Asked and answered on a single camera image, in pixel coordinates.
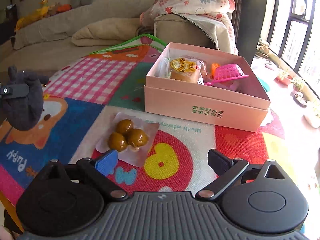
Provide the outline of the yellow plush toy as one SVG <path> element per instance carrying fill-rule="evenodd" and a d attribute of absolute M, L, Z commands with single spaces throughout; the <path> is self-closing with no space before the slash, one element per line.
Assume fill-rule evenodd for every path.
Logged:
<path fill-rule="evenodd" d="M 36 21 L 39 21 L 46 17 L 49 11 L 48 0 L 42 0 L 40 2 L 40 8 L 33 11 L 31 14 L 20 18 L 15 27 L 15 31 L 18 31 Z"/>

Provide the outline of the black plush toy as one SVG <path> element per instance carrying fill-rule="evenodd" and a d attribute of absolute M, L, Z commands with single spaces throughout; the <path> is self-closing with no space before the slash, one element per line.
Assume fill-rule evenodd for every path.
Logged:
<path fill-rule="evenodd" d="M 49 77 L 30 71 L 18 71 L 15 66 L 8 67 L 9 81 L 6 85 L 27 84 L 29 94 L 24 98 L 1 99 L 1 107 L 9 124 L 19 131 L 32 129 L 40 120 L 43 110 L 43 89 Z"/>

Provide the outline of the packaged bread with yellow label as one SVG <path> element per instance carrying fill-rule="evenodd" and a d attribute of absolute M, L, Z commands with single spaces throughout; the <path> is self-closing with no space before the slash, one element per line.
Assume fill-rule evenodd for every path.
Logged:
<path fill-rule="evenodd" d="M 207 77 L 207 67 L 204 61 L 187 57 L 167 57 L 164 63 L 164 77 L 204 85 L 204 79 Z"/>

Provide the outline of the pink plastic toy basket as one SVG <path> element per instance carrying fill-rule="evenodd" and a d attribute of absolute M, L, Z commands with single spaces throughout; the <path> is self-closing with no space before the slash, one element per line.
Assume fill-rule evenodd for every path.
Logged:
<path fill-rule="evenodd" d="M 209 81 L 206 81 L 204 84 L 207 86 L 212 86 L 218 83 L 235 81 L 247 77 L 249 77 L 249 75 L 245 74 L 238 64 L 231 63 L 220 65 L 215 72 L 214 78 L 212 79 L 209 77 Z"/>

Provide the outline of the floral pink white blanket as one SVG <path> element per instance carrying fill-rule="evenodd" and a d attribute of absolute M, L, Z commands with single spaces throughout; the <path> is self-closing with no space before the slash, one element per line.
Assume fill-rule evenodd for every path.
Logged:
<path fill-rule="evenodd" d="M 140 15 L 140 25 L 152 29 L 153 34 L 166 43 L 218 50 L 202 30 L 178 14 L 202 15 L 221 21 L 234 38 L 233 25 L 228 17 L 234 9 L 234 0 L 155 0 L 153 6 Z"/>

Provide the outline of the orange plush toy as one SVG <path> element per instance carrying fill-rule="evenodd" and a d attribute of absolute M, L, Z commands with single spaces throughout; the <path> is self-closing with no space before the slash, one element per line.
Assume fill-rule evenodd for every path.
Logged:
<path fill-rule="evenodd" d="M 67 11 L 69 11 L 69 10 L 71 10 L 71 9 L 72 9 L 72 7 L 71 7 L 70 4 L 59 5 L 59 6 L 57 7 L 56 13 L 57 13 L 57 14 L 60 14 L 60 13 L 63 13 L 63 12 L 67 12 Z"/>

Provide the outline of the pink cardboard box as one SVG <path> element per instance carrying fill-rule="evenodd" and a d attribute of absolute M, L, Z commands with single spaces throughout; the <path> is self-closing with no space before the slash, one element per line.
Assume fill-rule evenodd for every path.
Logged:
<path fill-rule="evenodd" d="M 165 59 L 189 56 L 207 64 L 238 64 L 245 78 L 236 91 L 172 80 L 164 76 Z M 145 111 L 255 132 L 268 113 L 270 99 L 247 61 L 219 50 L 170 42 L 146 75 Z"/>

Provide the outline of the beige sofa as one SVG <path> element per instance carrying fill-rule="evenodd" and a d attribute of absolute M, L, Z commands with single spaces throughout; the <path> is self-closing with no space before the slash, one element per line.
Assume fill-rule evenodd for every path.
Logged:
<path fill-rule="evenodd" d="M 150 20 L 106 18 L 76 30 L 74 11 L 45 18 L 17 32 L 12 41 L 1 45 L 1 82 L 15 65 L 51 76 L 78 58 L 102 48 L 129 41 L 142 34 L 155 35 L 164 43 L 177 42 L 237 54 L 233 27 L 227 15 L 165 14 Z"/>

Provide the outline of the red flower pot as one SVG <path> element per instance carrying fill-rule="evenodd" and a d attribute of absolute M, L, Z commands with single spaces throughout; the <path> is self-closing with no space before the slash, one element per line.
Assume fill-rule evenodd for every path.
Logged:
<path fill-rule="evenodd" d="M 276 80 L 286 86 L 288 86 L 292 81 L 287 73 L 279 73 Z"/>

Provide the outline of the colourful cartoon play mat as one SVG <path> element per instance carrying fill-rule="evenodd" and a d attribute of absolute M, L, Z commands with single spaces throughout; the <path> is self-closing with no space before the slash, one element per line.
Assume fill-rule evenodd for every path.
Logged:
<path fill-rule="evenodd" d="M 38 124 L 29 131 L 1 125 L 1 195 L 16 204 L 52 160 L 97 158 L 108 143 L 125 146 L 98 163 L 127 192 L 197 192 L 216 178 L 212 148 L 252 164 L 285 152 L 279 118 L 269 111 L 255 132 L 146 113 L 145 78 L 165 45 L 142 35 L 62 68 L 44 89 Z"/>

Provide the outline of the white flower pot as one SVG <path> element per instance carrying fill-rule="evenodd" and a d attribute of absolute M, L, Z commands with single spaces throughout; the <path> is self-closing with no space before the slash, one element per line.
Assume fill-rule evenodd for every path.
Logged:
<path fill-rule="evenodd" d="M 319 103 L 308 101 L 304 111 L 304 118 L 311 127 L 318 129 L 320 127 Z"/>

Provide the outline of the packaged brown balls snack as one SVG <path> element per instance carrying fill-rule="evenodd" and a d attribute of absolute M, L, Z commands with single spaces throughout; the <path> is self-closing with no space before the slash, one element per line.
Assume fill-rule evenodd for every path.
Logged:
<path fill-rule="evenodd" d="M 116 150 L 118 159 L 142 167 L 151 150 L 159 123 L 149 123 L 135 116 L 117 113 L 109 128 L 96 143 L 100 153 Z"/>

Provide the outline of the orange plastic toy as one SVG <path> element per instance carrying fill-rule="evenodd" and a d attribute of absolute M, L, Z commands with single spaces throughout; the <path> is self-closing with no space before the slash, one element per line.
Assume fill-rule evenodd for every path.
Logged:
<path fill-rule="evenodd" d="M 220 64 L 212 63 L 212 65 L 211 65 L 211 76 L 210 76 L 212 79 L 214 78 L 215 72 L 216 72 L 217 68 L 219 68 L 219 67 L 220 67 Z"/>

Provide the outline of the folded cream blanket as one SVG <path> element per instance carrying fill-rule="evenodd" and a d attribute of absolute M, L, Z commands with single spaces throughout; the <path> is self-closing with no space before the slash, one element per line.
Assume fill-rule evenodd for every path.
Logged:
<path fill-rule="evenodd" d="M 139 26 L 139 18 L 106 18 L 78 30 L 71 42 L 78 47 L 114 46 L 137 36 Z"/>

